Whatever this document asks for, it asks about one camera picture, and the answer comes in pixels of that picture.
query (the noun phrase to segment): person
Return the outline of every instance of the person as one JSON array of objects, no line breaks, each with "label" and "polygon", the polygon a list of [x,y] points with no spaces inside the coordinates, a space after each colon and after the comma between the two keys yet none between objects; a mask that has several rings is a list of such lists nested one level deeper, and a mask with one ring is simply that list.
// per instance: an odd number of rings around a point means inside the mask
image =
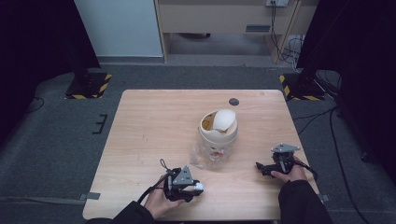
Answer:
[{"label": "person", "polygon": [[[332,223],[326,207],[308,183],[302,166],[294,165],[288,175],[277,171],[271,172],[271,175],[285,182],[278,196],[282,224]],[[94,218],[88,220],[86,224],[155,223],[155,219],[184,203],[184,200],[171,202],[166,199],[162,188],[163,182],[148,195],[144,206],[131,202],[112,220]]]}]

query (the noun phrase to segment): desk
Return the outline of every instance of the desk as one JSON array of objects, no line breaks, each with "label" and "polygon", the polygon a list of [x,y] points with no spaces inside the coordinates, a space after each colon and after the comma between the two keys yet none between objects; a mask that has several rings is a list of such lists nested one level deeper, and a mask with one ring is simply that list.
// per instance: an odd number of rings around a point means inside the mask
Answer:
[{"label": "desk", "polygon": [[[231,98],[239,105],[230,105]],[[255,162],[272,164],[272,147],[282,142],[300,147],[301,142],[282,92],[262,90],[125,91],[92,183],[91,192],[100,193],[100,198],[87,200],[83,216],[113,218],[137,201],[165,174],[160,159],[171,169],[189,164],[201,118],[222,108],[236,112],[233,153],[218,170],[189,165],[205,191],[162,220],[279,219],[282,183],[262,176]],[[303,149],[296,156],[308,163]],[[318,192],[312,175],[306,174]]]},{"label": "desk", "polygon": [[[157,21],[167,61],[172,33],[264,34],[274,63],[278,51],[288,45],[290,35],[305,35],[314,16],[318,0],[289,0],[277,7],[272,26],[273,9],[265,0],[155,0]],[[250,25],[258,29],[249,31]],[[273,44],[274,30],[278,49]]]}]

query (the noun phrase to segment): person's left hand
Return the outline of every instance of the person's left hand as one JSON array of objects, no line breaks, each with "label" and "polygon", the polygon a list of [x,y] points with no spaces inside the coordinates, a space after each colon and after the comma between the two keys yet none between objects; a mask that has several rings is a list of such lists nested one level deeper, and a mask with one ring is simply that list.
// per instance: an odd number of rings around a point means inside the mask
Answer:
[{"label": "person's left hand", "polygon": [[154,219],[157,219],[182,203],[184,203],[184,200],[174,202],[168,200],[163,193],[163,182],[161,182],[161,184],[149,194],[145,207],[149,210]]}]

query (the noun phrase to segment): wall socket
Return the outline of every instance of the wall socket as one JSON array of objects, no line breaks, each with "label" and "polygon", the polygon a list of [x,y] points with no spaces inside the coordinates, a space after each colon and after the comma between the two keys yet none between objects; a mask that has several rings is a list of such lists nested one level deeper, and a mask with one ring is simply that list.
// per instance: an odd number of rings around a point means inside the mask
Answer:
[{"label": "wall socket", "polygon": [[275,2],[277,7],[286,7],[288,5],[289,0],[266,0],[267,2],[265,3],[265,5],[267,7],[272,7],[274,4],[273,2]]}]

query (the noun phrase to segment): hand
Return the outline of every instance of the hand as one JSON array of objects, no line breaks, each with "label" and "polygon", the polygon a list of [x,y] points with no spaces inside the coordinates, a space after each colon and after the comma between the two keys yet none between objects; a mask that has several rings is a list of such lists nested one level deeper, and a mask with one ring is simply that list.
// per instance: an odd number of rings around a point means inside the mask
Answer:
[{"label": "hand", "polygon": [[[297,157],[294,156],[295,161],[300,161]],[[294,180],[307,180],[304,167],[300,165],[293,165],[293,168],[291,168],[291,171],[288,175],[284,175],[278,171],[272,171],[271,175],[274,177],[283,180],[283,182],[288,182],[288,181],[294,181]]]},{"label": "hand", "polygon": [[181,203],[184,203],[184,200],[171,202],[165,198],[165,194],[163,193],[163,182],[161,182],[157,189],[149,194],[145,207],[149,210],[154,219],[157,219],[169,210],[178,207]]}]

